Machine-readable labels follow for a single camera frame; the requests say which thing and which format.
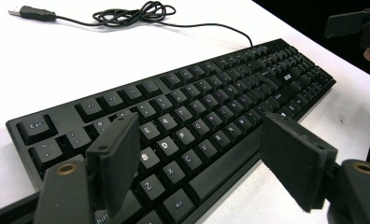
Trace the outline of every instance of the keyboard key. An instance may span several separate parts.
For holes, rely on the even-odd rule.
[[[30,154],[36,167],[41,172],[44,172],[63,158],[63,152],[53,138],[36,143],[30,149]]]
[[[189,110],[185,106],[176,109],[173,112],[173,118],[176,120],[177,124],[179,124],[179,126],[181,127],[188,125],[194,120],[194,117],[192,116],[191,112],[189,112]]]
[[[191,148],[195,143],[195,138],[187,128],[182,128],[173,135],[174,142],[182,150]]]
[[[192,123],[189,128],[193,136],[199,141],[207,138],[211,133],[211,130],[201,119]]]
[[[217,149],[212,146],[208,139],[197,145],[194,151],[204,164],[210,164],[219,156]]]
[[[198,100],[193,101],[190,104],[188,104],[187,108],[195,119],[199,119],[200,117],[204,116],[205,113],[208,112],[206,107],[203,106],[202,103],[200,103],[200,101]]]
[[[193,85],[188,85],[182,89],[182,92],[188,97],[190,101],[198,99],[202,96],[199,90],[197,90]]]
[[[218,101],[211,94],[202,97],[200,102],[206,107],[207,111],[213,111],[220,106]]]
[[[188,71],[188,69],[181,69],[176,72],[179,80],[181,80],[182,85],[194,82],[196,78]]]
[[[152,203],[164,196],[165,188],[156,175],[150,175],[139,183],[138,192],[146,205],[152,206]]]
[[[181,80],[174,73],[169,73],[162,77],[162,81],[168,89],[173,90],[182,86]]]
[[[48,115],[32,115],[24,118],[18,128],[22,140],[27,146],[57,133]]]
[[[187,176],[196,175],[203,167],[202,161],[192,149],[181,156],[179,165]]]
[[[92,122],[92,136],[97,138],[109,127],[111,121],[109,118],[101,118]]]
[[[167,99],[176,107],[183,106],[189,102],[188,98],[182,93],[182,91],[172,91],[168,93]]]
[[[226,136],[231,140],[232,143],[237,142],[243,135],[243,133],[240,131],[240,129],[235,126],[234,123],[229,123],[223,128],[223,132],[226,134]]]
[[[121,90],[121,96],[128,105],[134,105],[144,100],[141,91],[135,85],[129,85]]]
[[[63,136],[64,146],[71,155],[84,153],[84,150],[92,143],[92,139],[84,128],[77,128]]]
[[[152,80],[142,81],[141,84],[137,85],[142,94],[147,97],[157,96],[162,93],[158,86]]]
[[[232,144],[231,140],[222,131],[217,131],[208,140],[219,152],[226,151]]]
[[[138,112],[138,118],[141,123],[149,122],[158,117],[158,113],[148,102],[136,106],[133,111]]]
[[[109,112],[115,112],[126,107],[126,103],[116,91],[104,93],[99,99],[103,108]]]
[[[156,153],[164,162],[173,160],[179,153],[179,148],[170,137],[156,142]]]
[[[139,126],[141,130],[141,140],[145,146],[151,146],[161,136],[161,133],[156,129],[152,122],[148,122]]]
[[[75,106],[84,122],[103,117],[106,112],[95,99],[88,99]]]
[[[147,147],[141,150],[141,162],[139,163],[138,170],[142,175],[152,174],[160,163],[159,158],[156,156],[152,148]]]
[[[194,204],[182,189],[163,202],[162,212],[168,223],[180,223],[195,209]]]
[[[150,101],[150,104],[160,115],[168,113],[174,109],[173,104],[171,104],[171,102],[165,96],[159,96],[158,98]]]
[[[176,121],[169,114],[159,117],[155,124],[164,136],[170,135],[179,128]]]
[[[205,117],[203,117],[203,121],[211,130],[211,132],[216,132],[219,128],[223,126],[222,120],[215,112],[207,114]]]
[[[149,212],[141,218],[136,224],[164,224],[155,211]]]
[[[175,161],[168,163],[160,172],[160,178],[170,190],[174,190],[186,180],[185,173]]]

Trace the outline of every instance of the white surface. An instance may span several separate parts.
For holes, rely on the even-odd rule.
[[[140,8],[145,2],[0,2],[0,208],[34,192],[7,133],[6,121],[248,46],[242,35],[218,27],[138,25],[111,32],[7,14],[9,8],[26,5],[92,21],[95,11]],[[249,34],[255,45],[283,38],[324,68],[337,83],[301,123],[339,149],[338,162],[365,159],[370,143],[369,75],[251,1],[163,3],[178,11],[167,22],[220,22]],[[202,219],[205,223],[327,222],[328,203],[325,210],[304,213],[263,164],[242,181]]]

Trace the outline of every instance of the key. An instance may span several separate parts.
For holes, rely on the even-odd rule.
[[[147,147],[141,150],[141,162],[139,163],[138,170],[142,175],[149,175],[155,172],[159,163],[160,160],[152,148]]]
[[[109,118],[102,118],[102,119],[97,119],[92,122],[92,136],[94,138],[97,138],[102,134],[103,132],[106,131],[106,129],[109,127],[109,124],[111,121]]]
[[[152,122],[139,126],[139,130],[141,130],[141,140],[147,147],[152,145],[161,136]]]
[[[186,180],[185,177],[185,173],[175,161],[168,163],[160,172],[160,178],[170,190],[180,187]]]
[[[156,175],[150,175],[139,183],[138,192],[147,206],[153,206],[156,201],[164,196],[165,188]]]
[[[220,106],[218,101],[211,94],[202,97],[200,102],[206,107],[207,111],[213,111]]]
[[[199,119],[201,116],[204,116],[204,114],[208,112],[206,107],[203,106],[202,103],[200,103],[200,101],[198,100],[188,104],[187,108],[195,119]]]
[[[223,128],[223,132],[231,140],[232,143],[237,142],[243,133],[233,123],[229,123]]]
[[[173,104],[171,104],[171,102],[165,96],[160,96],[152,101],[149,101],[149,103],[153,106],[153,108],[155,108],[156,112],[158,112],[160,115],[168,113],[172,109],[174,109]]]
[[[211,85],[204,79],[196,82],[194,86],[202,93],[202,95],[209,94],[213,91]]]
[[[191,112],[189,112],[185,106],[176,109],[173,113],[173,117],[181,127],[188,125],[194,120]]]
[[[172,91],[166,96],[176,108],[189,102],[188,98],[184,95],[184,93],[182,93],[182,91]]]
[[[211,130],[211,132],[216,132],[220,127],[223,126],[222,120],[215,112],[207,114],[205,117],[203,117],[203,121]]]
[[[202,95],[202,93],[200,93],[200,91],[197,90],[193,85],[186,86],[184,89],[182,89],[182,92],[190,101],[196,100]]]
[[[77,128],[74,131],[67,133],[63,139],[65,147],[71,155],[74,156],[79,153],[83,153],[92,143],[92,139],[83,128]]]
[[[22,140],[27,146],[52,137],[57,133],[48,115],[28,116],[22,120],[18,128]]]
[[[87,99],[76,105],[75,108],[84,122],[90,122],[94,119],[99,119],[106,114],[106,112],[95,99]]]
[[[170,224],[182,222],[194,209],[194,204],[183,189],[171,195],[162,205],[162,213]]]
[[[216,112],[223,123],[227,123],[235,118],[234,113],[226,105],[221,106]]]
[[[198,119],[190,125],[190,131],[193,136],[199,141],[207,138],[211,133],[209,128],[201,119]]]
[[[137,85],[142,94],[147,97],[157,96],[162,93],[158,86],[152,80],[142,81],[141,84]]]
[[[141,123],[149,122],[158,117],[158,113],[156,113],[156,110],[148,102],[134,107],[133,110],[138,112],[138,118]]]
[[[128,105],[134,105],[144,100],[144,96],[135,85],[129,85],[123,88],[120,93]]]
[[[173,160],[179,153],[179,148],[170,137],[166,137],[155,145],[156,153],[164,162]]]
[[[164,136],[170,135],[179,127],[169,114],[159,117],[155,124]]]
[[[194,151],[204,164],[210,164],[219,155],[217,149],[212,146],[208,139],[197,145],[197,148]]]
[[[226,94],[223,90],[214,91],[212,95],[220,105],[225,105],[230,100],[228,94]]]
[[[191,149],[181,156],[181,159],[179,159],[179,165],[187,176],[194,176],[202,169],[203,163]]]
[[[249,139],[259,139],[262,129],[249,135]],[[216,192],[225,181],[230,178],[246,161],[254,163],[259,160],[259,156],[251,158],[258,152],[260,142],[250,144],[250,141],[240,141],[228,152],[218,158],[214,163],[208,166],[202,173],[194,177],[189,184],[185,186],[191,200],[196,204],[204,202],[211,194]]]
[[[104,93],[99,99],[103,108],[109,113],[118,111],[126,107],[126,103],[116,91]]]
[[[30,149],[30,154],[37,169],[41,172],[44,172],[63,158],[63,152],[56,140],[52,138],[36,143]]]
[[[231,140],[222,131],[217,131],[208,140],[219,152],[226,151],[232,144]]]
[[[141,218],[136,224],[164,224],[155,211],[149,212]]]
[[[161,77],[161,80],[167,86],[168,89],[173,90],[182,86],[181,80],[174,73],[169,73],[164,77]]]
[[[182,85],[194,82],[196,78],[188,71],[188,69],[181,69],[176,72],[179,80],[181,80]]]
[[[182,128],[173,135],[174,142],[177,144],[179,148],[182,150],[191,148],[195,143],[195,138],[189,132],[187,128]]]

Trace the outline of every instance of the function key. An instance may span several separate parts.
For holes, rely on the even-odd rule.
[[[196,76],[196,79],[206,77],[206,72],[199,65],[192,66],[191,71]]]
[[[217,73],[217,71],[215,70],[215,67],[211,63],[205,62],[205,63],[203,63],[203,66],[207,70],[207,75],[208,76],[211,76],[211,75],[214,75],[214,74]]]
[[[161,80],[168,87],[168,89],[173,90],[182,86],[181,80],[174,73],[169,73],[164,77],[161,77]]]
[[[31,115],[18,124],[18,129],[25,145],[42,141],[57,132],[48,115]]]
[[[75,105],[84,122],[90,122],[99,119],[106,114],[106,111],[98,104],[95,99],[87,99],[82,103]]]
[[[104,93],[99,99],[103,108],[112,113],[126,107],[126,103],[116,91]]]
[[[128,105],[134,105],[144,100],[141,91],[135,85],[129,85],[121,90],[121,96]]]
[[[188,71],[188,69],[181,69],[176,72],[178,78],[181,80],[182,84],[188,84],[196,80],[196,78]]]
[[[52,165],[56,164],[63,157],[59,145],[55,139],[37,143],[30,149],[31,157],[39,171],[44,172]]]
[[[137,85],[137,87],[147,98],[157,96],[162,93],[159,87],[156,86],[152,80],[145,80],[141,82],[141,84]]]

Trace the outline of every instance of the black device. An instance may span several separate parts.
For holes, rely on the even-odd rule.
[[[261,160],[306,212],[331,202],[331,224],[370,224],[370,162],[335,163],[337,149],[297,122],[266,114]]]
[[[352,35],[362,32],[360,47],[370,48],[370,8],[360,12],[334,15],[328,18],[325,37]]]
[[[84,158],[113,120],[137,112],[138,173],[117,222],[194,223],[260,159],[264,112],[299,119],[334,84],[277,39],[12,119],[7,128],[40,191],[50,167]],[[0,210],[0,220],[32,217],[37,199]]]

